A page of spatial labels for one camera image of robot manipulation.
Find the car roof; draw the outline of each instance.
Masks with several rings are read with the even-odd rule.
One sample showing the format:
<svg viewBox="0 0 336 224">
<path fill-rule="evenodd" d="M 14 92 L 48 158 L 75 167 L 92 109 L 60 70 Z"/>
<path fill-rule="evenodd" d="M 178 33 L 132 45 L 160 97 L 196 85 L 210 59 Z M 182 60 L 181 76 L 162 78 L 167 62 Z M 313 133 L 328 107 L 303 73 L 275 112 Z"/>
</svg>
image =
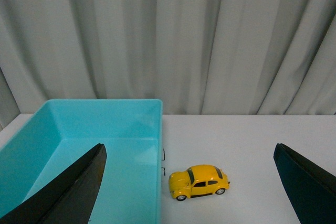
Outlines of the car roof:
<svg viewBox="0 0 336 224">
<path fill-rule="evenodd" d="M 195 165 L 191 167 L 195 181 L 219 179 L 218 173 L 213 165 Z"/>
</svg>

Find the car window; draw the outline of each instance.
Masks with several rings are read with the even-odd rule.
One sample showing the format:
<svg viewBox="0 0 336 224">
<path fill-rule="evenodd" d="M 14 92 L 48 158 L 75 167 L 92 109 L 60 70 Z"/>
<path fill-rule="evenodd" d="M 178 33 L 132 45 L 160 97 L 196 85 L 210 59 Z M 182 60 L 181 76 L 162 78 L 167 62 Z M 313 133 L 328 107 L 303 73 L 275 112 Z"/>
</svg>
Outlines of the car window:
<svg viewBox="0 0 336 224">
<path fill-rule="evenodd" d="M 210 180 L 208 181 L 208 185 L 214 185 L 214 184 L 217 184 L 218 181 L 215 181 L 215 180 Z"/>
<path fill-rule="evenodd" d="M 198 182 L 194 185 L 194 187 L 203 187 L 205 186 L 205 182 Z"/>
<path fill-rule="evenodd" d="M 193 174 L 193 171 L 191 170 L 191 168 L 189 168 L 187 170 L 188 174 L 189 174 L 189 178 L 190 178 L 190 182 L 191 184 L 195 181 L 195 177 L 194 177 L 194 174 Z"/>
<path fill-rule="evenodd" d="M 219 178 L 223 178 L 222 173 L 220 172 L 220 170 L 216 166 L 215 166 L 215 169 L 217 171 L 217 174 L 218 174 Z"/>
</svg>

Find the curtain fold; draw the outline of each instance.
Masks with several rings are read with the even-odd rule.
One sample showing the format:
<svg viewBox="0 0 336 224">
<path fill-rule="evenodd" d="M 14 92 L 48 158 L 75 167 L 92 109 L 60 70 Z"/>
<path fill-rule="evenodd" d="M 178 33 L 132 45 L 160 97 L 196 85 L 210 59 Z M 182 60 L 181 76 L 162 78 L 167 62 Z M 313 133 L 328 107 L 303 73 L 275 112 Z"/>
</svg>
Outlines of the curtain fold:
<svg viewBox="0 0 336 224">
<path fill-rule="evenodd" d="M 0 130 L 19 115 L 19 108 L 0 69 Z"/>
<path fill-rule="evenodd" d="M 165 114 L 335 114 L 335 11 L 336 0 L 0 0 L 14 99 L 2 98 L 21 113 L 51 98 L 159 98 Z"/>
</svg>

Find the yellow toy car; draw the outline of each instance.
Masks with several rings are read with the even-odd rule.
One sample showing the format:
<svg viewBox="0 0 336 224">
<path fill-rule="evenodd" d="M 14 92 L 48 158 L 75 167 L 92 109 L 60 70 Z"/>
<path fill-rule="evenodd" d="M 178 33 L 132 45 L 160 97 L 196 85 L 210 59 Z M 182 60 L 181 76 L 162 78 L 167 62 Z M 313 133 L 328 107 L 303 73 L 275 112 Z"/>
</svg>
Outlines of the yellow toy car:
<svg viewBox="0 0 336 224">
<path fill-rule="evenodd" d="M 183 201 L 211 194 L 223 194 L 229 189 L 227 176 L 213 165 L 196 165 L 184 172 L 172 173 L 169 177 L 169 191 L 173 199 Z"/>
</svg>

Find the car windshield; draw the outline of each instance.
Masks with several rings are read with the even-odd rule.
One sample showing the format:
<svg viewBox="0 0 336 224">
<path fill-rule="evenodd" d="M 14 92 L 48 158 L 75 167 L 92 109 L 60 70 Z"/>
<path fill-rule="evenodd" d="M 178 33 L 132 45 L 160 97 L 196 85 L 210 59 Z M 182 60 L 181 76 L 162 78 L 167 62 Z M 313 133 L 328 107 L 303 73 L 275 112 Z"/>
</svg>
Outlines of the car windshield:
<svg viewBox="0 0 336 224">
<path fill-rule="evenodd" d="M 191 168 L 189 168 L 187 170 L 188 174 L 189 174 L 189 177 L 190 177 L 190 182 L 191 184 L 195 181 L 195 177 L 194 177 L 194 174 L 193 174 L 193 171 L 191 170 Z"/>
<path fill-rule="evenodd" d="M 220 172 L 220 170 L 219 170 L 216 166 L 215 166 L 215 169 L 216 169 L 216 171 L 217 171 L 218 176 L 219 176 L 220 178 L 223 178 L 222 173 Z"/>
</svg>

